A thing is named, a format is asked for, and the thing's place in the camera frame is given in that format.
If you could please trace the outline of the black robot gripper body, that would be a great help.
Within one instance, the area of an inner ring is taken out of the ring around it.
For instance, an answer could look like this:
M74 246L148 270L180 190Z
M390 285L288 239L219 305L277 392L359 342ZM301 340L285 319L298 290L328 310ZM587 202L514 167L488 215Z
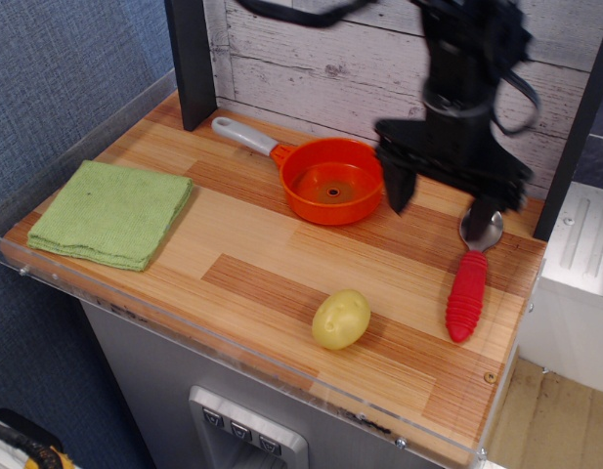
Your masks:
M471 108L445 114L426 109L422 120L375 122L375 156L410 161L417 176L493 200L497 210L520 211L533 171L503 148L491 130L491 114Z

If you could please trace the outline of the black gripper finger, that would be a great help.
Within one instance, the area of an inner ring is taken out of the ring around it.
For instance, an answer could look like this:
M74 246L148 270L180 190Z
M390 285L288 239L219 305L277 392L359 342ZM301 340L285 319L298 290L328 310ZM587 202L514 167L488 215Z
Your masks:
M474 200L470 208L470 240L498 240L499 227L495 225L496 204L486 197Z
M410 161L382 159L384 186L392 210L401 214L408 206L416 185L417 171Z

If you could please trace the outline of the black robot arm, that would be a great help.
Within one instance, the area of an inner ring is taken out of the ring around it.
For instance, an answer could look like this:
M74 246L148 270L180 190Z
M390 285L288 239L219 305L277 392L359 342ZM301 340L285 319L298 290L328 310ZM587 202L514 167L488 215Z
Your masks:
M507 151L493 130L497 88L506 81L533 105L538 94L516 73L532 38L514 1L419 1L429 52L421 120L376 122L376 156L391 208L402 212L418 176L474 197L469 241L483 238L495 213L520 210L532 170Z

